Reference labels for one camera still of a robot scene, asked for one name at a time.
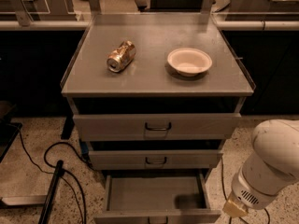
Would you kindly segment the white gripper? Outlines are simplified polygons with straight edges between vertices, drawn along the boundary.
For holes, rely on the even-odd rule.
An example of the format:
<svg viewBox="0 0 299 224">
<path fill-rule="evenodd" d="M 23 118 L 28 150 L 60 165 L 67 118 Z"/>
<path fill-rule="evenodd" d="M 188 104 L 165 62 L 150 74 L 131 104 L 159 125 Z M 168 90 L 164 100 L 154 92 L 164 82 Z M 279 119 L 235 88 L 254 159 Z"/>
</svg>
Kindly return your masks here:
<svg viewBox="0 0 299 224">
<path fill-rule="evenodd" d="M 223 206 L 223 211 L 232 218 L 244 217 L 248 208 L 261 210 L 276 199 L 277 195 L 262 193 L 252 187 L 239 170 L 233 177 L 231 201 L 228 200 Z"/>
</svg>

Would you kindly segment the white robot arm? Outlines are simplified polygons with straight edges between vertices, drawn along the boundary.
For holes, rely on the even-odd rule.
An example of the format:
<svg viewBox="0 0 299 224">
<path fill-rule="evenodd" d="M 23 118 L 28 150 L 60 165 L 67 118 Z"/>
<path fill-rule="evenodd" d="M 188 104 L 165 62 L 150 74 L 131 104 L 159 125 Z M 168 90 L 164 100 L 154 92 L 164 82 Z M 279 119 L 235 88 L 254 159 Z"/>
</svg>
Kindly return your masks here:
<svg viewBox="0 0 299 224">
<path fill-rule="evenodd" d="M 253 130 L 253 152 L 232 180 L 223 211 L 232 218 L 262 210 L 299 180 L 299 121 L 270 119 Z"/>
</svg>

